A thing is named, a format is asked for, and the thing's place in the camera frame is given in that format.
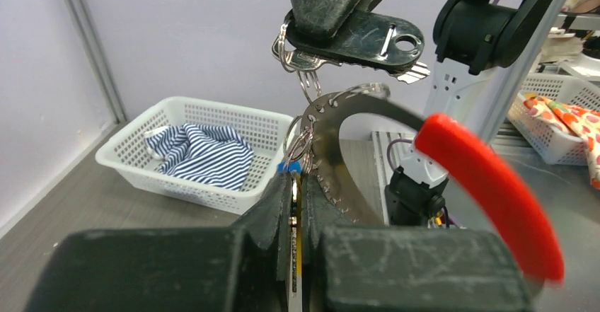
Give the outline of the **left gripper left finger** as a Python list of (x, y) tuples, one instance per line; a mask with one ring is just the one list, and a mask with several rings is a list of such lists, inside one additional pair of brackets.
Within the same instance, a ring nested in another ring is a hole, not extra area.
[(290, 175), (229, 226), (96, 229), (54, 251), (27, 311), (285, 311)]

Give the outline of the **black key fob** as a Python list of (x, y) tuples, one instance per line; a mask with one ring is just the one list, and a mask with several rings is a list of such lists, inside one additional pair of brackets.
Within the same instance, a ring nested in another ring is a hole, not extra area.
[(292, 12), (286, 39), (302, 52), (319, 58), (401, 74), (414, 65), (425, 47), (422, 31), (402, 18), (355, 11), (333, 38), (317, 40), (302, 33)]

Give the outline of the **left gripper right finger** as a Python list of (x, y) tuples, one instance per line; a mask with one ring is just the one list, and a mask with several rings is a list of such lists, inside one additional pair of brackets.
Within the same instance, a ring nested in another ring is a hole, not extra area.
[(305, 311), (530, 311), (499, 236), (470, 229), (361, 226), (302, 184)]

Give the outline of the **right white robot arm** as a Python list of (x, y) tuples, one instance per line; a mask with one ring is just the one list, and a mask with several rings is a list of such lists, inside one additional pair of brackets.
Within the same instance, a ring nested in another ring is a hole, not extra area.
[[(374, 13), (382, 0), (291, 0), (285, 38), (313, 68), (341, 62), (386, 71), (405, 83), (422, 79), (424, 38), (412, 23)], [(495, 72), (513, 70), (533, 43), (554, 0), (448, 0), (434, 24), (434, 81), (429, 114), (464, 121)], [(386, 188), (388, 220), (422, 226), (441, 209), (447, 172), (415, 151), (405, 153)]]

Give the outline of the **blue key tag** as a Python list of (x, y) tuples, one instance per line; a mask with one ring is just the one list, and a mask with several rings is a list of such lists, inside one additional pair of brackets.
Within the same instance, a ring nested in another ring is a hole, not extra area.
[(277, 165), (278, 173), (302, 173), (302, 165), (298, 161), (283, 161)]

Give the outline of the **metal spring coil keyring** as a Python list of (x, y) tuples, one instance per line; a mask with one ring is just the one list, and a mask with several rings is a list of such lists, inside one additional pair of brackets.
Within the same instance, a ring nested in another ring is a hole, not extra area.
[(310, 105), (300, 119), (307, 126), (301, 148), (309, 156), (306, 167), (314, 171), (325, 196), (354, 223), (395, 226), (426, 226), (432, 198), (424, 183), (410, 178), (405, 168), (394, 170), (392, 183), (384, 190), (384, 219), (372, 209), (352, 179), (342, 156), (339, 130), (342, 123), (357, 114), (374, 114), (419, 131), (422, 116), (388, 101), (389, 87), (383, 83), (363, 83), (345, 91), (329, 93)]

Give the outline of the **red handled key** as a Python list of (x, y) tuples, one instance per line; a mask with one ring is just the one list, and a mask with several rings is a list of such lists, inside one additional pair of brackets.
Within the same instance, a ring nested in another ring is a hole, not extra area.
[(414, 145), (477, 202), (525, 275), (564, 280), (563, 254), (550, 219), (521, 176), (483, 140), (436, 113), (421, 121)]

